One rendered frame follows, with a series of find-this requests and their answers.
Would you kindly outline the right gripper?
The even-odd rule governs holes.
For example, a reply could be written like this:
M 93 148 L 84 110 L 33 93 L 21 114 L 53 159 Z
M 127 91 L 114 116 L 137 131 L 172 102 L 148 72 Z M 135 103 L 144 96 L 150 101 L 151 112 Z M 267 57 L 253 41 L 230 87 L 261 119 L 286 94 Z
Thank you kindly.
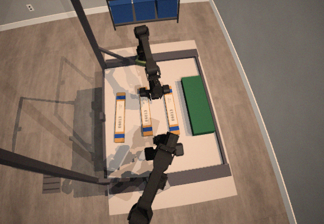
M 177 149 L 177 151 L 175 153 L 175 156 L 176 157 L 183 156 L 184 155 L 184 150 L 183 150 L 183 144 L 182 143 L 177 143 L 175 148 Z M 146 147 L 144 149 L 145 159 L 147 161 L 153 160 L 153 152 L 154 152 L 154 150 L 155 149 L 153 147 Z

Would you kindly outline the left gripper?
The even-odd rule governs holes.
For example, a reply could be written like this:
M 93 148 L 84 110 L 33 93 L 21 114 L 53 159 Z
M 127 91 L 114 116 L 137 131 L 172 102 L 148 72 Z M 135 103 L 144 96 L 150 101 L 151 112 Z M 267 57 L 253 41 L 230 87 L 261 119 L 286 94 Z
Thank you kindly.
M 169 85 L 163 85 L 162 88 L 162 95 L 170 93 Z M 140 97 L 148 97 L 151 101 L 150 89 L 146 90 L 146 88 L 140 88 Z

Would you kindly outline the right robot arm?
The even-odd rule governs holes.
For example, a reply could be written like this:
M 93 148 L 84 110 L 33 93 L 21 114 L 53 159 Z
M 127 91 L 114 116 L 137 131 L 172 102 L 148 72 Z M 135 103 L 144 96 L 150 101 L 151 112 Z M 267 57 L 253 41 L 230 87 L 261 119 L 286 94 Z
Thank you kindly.
M 155 139 L 157 138 L 157 139 Z M 163 173 L 171 165 L 176 153 L 175 147 L 179 135 L 168 132 L 160 134 L 153 138 L 153 144 L 157 145 L 153 153 L 153 170 L 149 175 L 149 180 L 140 196 L 138 202 L 134 204 L 129 212 L 127 220 L 129 224 L 149 224 L 153 211 L 152 202 L 157 194 L 158 189 L 163 190 L 167 182 L 167 174 Z M 173 157 L 172 155 L 173 154 Z M 152 199 L 153 198 L 153 199 Z M 150 208 L 150 209 L 149 209 Z

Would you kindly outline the green rectangular block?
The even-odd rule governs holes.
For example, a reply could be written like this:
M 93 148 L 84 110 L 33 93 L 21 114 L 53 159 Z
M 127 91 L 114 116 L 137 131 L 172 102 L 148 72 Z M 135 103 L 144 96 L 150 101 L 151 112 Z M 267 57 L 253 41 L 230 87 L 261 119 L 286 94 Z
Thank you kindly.
M 181 84 L 193 136 L 214 133 L 215 127 L 201 76 L 182 77 Z

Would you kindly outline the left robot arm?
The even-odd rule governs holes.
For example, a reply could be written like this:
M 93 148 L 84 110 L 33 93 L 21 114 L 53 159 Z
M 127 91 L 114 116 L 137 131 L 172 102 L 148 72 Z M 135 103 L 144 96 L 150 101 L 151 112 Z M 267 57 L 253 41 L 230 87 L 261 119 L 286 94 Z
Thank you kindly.
M 135 38 L 138 39 L 139 45 L 137 46 L 137 55 L 140 56 L 138 60 L 145 61 L 145 73 L 147 80 L 151 86 L 150 94 L 152 100 L 159 99 L 162 96 L 162 90 L 159 78 L 161 78 L 161 72 L 159 66 L 153 60 L 152 53 L 149 45 L 149 29 L 146 25 L 134 27 Z M 146 31 L 147 30 L 147 31 Z M 148 35 L 147 35 L 148 34 Z M 143 51 L 144 49 L 144 51 Z M 144 56 L 145 54 L 145 56 Z M 157 72 L 159 73 L 157 75 Z M 148 75 L 147 75 L 148 74 Z

